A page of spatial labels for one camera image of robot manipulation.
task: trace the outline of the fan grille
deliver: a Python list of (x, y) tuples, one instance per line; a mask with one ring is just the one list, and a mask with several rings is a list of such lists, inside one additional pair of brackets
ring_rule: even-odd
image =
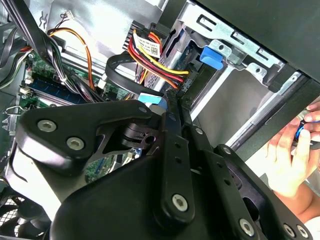
[[(21, 197), (18, 197), (18, 199), (22, 202), (24, 199)], [(5, 203), (5, 205), (17, 205), (15, 204), (12, 199), (8, 199)], [(0, 226), (2, 226), (6, 221), (13, 219), (17, 215), (17, 209), (12, 210), (4, 214), (3, 216), (0, 217)], [(17, 237), (18, 236), (18, 229), (20, 228), (20, 225), (15, 226), (14, 228), (14, 234)]]

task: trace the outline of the fan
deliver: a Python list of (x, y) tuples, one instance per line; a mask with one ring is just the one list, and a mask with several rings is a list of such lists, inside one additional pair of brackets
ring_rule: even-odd
[(40, 235), (50, 227), (51, 223), (42, 206), (29, 199), (18, 202), (17, 205), (3, 205), (0, 207), (0, 218), (14, 210), (17, 210), (15, 217), (0, 226), (0, 235), (16, 237), (15, 229), (19, 226), (17, 230), (19, 238), (42, 239), (43, 236)]

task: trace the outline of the silver screw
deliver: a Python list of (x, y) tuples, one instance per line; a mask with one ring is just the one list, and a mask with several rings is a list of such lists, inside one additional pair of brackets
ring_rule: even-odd
[(29, 57), (30, 59), (34, 59), (36, 56), (35, 56), (33, 53), (29, 53), (29, 54), (28, 54), (28, 57)]
[(224, 148), (223, 148), (223, 151), (225, 151), (226, 154), (231, 154), (231, 151), (230, 151), (229, 148), (227, 148), (227, 147), (224, 147)]
[(173, 195), (172, 203), (180, 212), (185, 212), (188, 209), (187, 200), (180, 194)]
[(242, 228), (242, 230), (245, 232), (245, 234), (247, 234), (250, 237), (255, 235), (254, 228), (252, 227), (250, 222), (248, 222), (246, 219), (241, 218), (239, 221), (239, 224), (240, 224), (240, 227)]
[(291, 236), (291, 237), (295, 237), (295, 232), (292, 230), (291, 227), (289, 227), (287, 224), (283, 224), (284, 229), (286, 230), (286, 232)]
[(72, 150), (76, 150), (76, 151), (81, 150), (85, 147), (84, 141), (82, 141), (78, 137), (70, 137), (66, 141), (66, 144), (68, 145), (69, 148), (71, 148)]
[(175, 117), (175, 115), (173, 115), (173, 114), (169, 114), (169, 118), (170, 118), (172, 121), (176, 121), (176, 117)]
[(304, 230), (304, 228), (303, 228), (302, 226), (297, 225), (296, 227), (298, 228), (298, 230), (299, 230), (299, 232), (301, 233), (302, 237), (304, 237), (304, 238), (306, 238), (306, 239), (309, 237), (307, 231)]
[(198, 134), (200, 134), (200, 135), (204, 134), (204, 132), (203, 132), (200, 128), (198, 128), (198, 127), (197, 127), (195, 130), (196, 130), (196, 132), (197, 132)]
[(147, 112), (147, 110), (146, 110), (145, 108), (143, 108), (142, 106), (139, 107), (139, 110), (140, 110), (141, 112), (143, 112), (143, 113), (146, 113), (146, 112)]
[(46, 133), (51, 133), (57, 129), (57, 125), (50, 120), (41, 120), (37, 124), (38, 128)]

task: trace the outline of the blue drive latch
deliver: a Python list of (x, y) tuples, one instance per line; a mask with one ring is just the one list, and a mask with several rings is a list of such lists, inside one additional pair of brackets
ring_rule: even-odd
[(200, 61), (214, 69), (221, 70), (224, 67), (223, 58), (221, 54), (205, 46), (201, 53)]

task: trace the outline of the motherboard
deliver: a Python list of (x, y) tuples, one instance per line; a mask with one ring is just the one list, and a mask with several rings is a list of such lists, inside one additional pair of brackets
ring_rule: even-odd
[[(88, 73), (71, 66), (66, 66), (73, 71), (83, 82), (88, 83)], [(93, 81), (98, 85), (100, 78), (94, 76)], [(112, 83), (107, 83), (103, 89), (96, 88), (98, 94), (106, 101), (121, 100), (128, 94)], [(7, 115), (2, 123), (2, 128), (8, 131), (8, 135), (14, 138), (15, 127), (20, 115), (28, 110), (38, 108), (52, 108), (86, 104), (78, 94), (70, 92), (61, 84), (56, 71), (43, 62), (38, 55), (32, 53), (25, 63), (25, 73), (20, 84), (19, 93), (16, 96), (15, 105), (9, 107), (3, 114)], [(89, 184), (105, 176), (118, 167), (130, 162), (137, 155), (138, 149), (132, 149), (122, 155), (109, 155), (88, 164), (84, 170), (85, 181)]]

